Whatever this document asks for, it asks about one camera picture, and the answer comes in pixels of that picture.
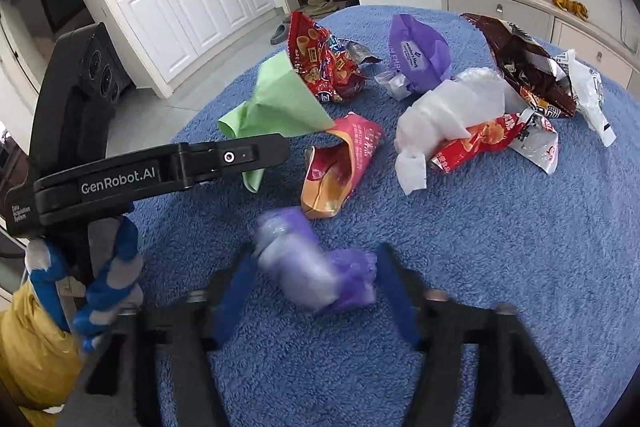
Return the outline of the left blue white gloved hand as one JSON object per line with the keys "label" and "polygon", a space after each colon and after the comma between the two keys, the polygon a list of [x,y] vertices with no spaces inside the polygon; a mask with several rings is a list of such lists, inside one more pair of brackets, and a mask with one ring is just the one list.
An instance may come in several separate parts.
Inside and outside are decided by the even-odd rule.
{"label": "left blue white gloved hand", "polygon": [[107,218],[88,228],[89,249],[106,258],[94,281],[86,287],[86,304],[75,314],[64,312],[56,284],[70,275],[60,248],[44,239],[32,239],[26,249],[29,282],[54,324],[66,333],[75,333],[82,350],[96,349],[108,326],[121,309],[142,305],[138,280],[143,257],[138,251],[139,233],[127,217]]}

